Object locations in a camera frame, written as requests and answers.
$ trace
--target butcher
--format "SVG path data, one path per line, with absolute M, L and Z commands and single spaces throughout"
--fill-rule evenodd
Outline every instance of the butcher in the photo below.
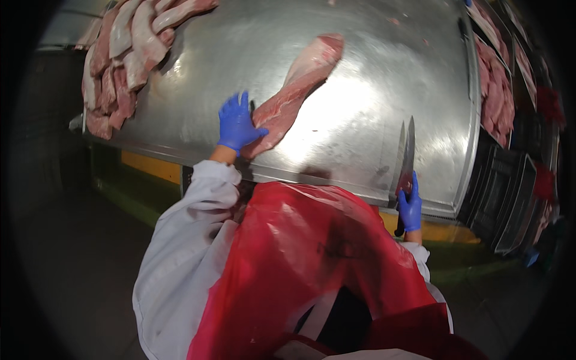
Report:
M 132 305 L 140 345 L 151 360 L 191 358 L 189 347 L 206 306 L 208 289 L 222 275 L 228 255 L 223 249 L 214 246 L 230 244 L 234 230 L 238 227 L 237 223 L 230 220 L 229 211 L 238 201 L 237 186 L 241 180 L 234 162 L 244 146 L 268 134 L 265 128 L 254 128 L 247 92 L 240 96 L 240 100 L 238 94 L 226 100 L 218 115 L 220 138 L 214 152 L 207 160 L 194 166 L 191 184 L 182 200 L 158 219 L 134 285 Z M 418 182 L 414 173 L 409 201 L 406 201 L 403 191 L 399 195 L 399 213 L 406 231 L 401 245 L 414 256 L 432 297 L 437 302 L 445 303 L 439 290 L 430 284 L 430 272 L 426 266 L 430 253 L 422 246 L 421 207 L 422 200 L 418 195 Z M 448 323 L 452 333 L 449 311 Z M 414 342 L 416 348 L 433 346 L 420 340 Z M 443 340 L 443 344 L 447 346 L 453 343 Z M 450 351 L 444 351 L 443 359 L 458 358 L 463 354 L 469 359 L 485 358 L 464 340 L 460 339 L 456 345 L 451 346 L 458 351 L 452 349 L 452 356 L 449 356 Z M 310 357 L 306 357 L 302 352 L 296 355 L 291 351 L 282 352 L 282 349 L 275 353 L 276 358 L 324 358 L 318 357 L 314 352 L 317 350 L 309 349 Z M 352 354 L 332 354 L 329 358 L 347 359 L 349 355 Z M 398 348 L 363 351 L 362 357 L 355 358 L 427 359 Z

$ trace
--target steel table surface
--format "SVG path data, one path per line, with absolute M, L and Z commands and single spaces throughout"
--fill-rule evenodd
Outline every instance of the steel table surface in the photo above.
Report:
M 274 149 L 237 166 L 245 179 L 333 184 L 389 205 L 402 122 L 414 116 L 423 213 L 454 218 L 479 133 L 479 79 L 461 0 L 222 0 L 176 29 L 133 119 L 107 142 L 191 166 L 218 141 L 218 109 L 282 86 L 316 35 L 341 33 L 342 60 Z

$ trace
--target yellow trim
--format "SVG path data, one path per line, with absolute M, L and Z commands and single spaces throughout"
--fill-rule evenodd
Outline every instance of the yellow trim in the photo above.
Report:
M 398 215 L 379 213 L 384 221 L 384 226 L 390 235 L 394 236 L 394 230 L 398 224 Z M 422 221 L 422 239 L 431 241 L 463 242 L 466 244 L 478 244 L 478 239 L 470 229 L 464 226 L 446 225 L 441 223 Z
M 164 180 L 180 184 L 180 165 L 122 150 L 122 163 Z

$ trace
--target blue nitrile glove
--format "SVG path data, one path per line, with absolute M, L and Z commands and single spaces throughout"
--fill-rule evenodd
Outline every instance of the blue nitrile glove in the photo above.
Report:
M 240 149 L 253 142 L 259 137 L 268 135 L 268 129 L 254 128 L 250 119 L 248 108 L 248 92 L 242 93 L 240 105 L 238 105 L 238 93 L 226 100 L 218 111 L 220 117 L 220 140 L 218 145 L 224 145 L 236 150 L 236 156 L 240 156 Z
M 398 212 L 404 222 L 404 231 L 414 231 L 420 229 L 420 218 L 422 217 L 422 199 L 418 196 L 418 179 L 416 172 L 412 172 L 412 192 L 410 201 L 406 202 L 404 190 L 398 193 Z

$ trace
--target white coat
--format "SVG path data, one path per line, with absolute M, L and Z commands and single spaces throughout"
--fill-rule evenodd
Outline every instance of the white coat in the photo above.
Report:
M 140 345 L 149 359 L 186 359 L 208 290 L 222 275 L 238 226 L 229 220 L 229 209 L 238 200 L 240 180 L 233 165 L 204 160 L 194 166 L 192 183 L 182 200 L 158 219 L 132 294 Z M 430 252 L 416 243 L 402 245 L 413 254 L 432 296 L 445 302 L 429 283 L 426 261 Z M 383 352 L 370 351 L 380 359 L 385 358 Z M 423 358 L 406 354 L 415 357 L 405 359 Z

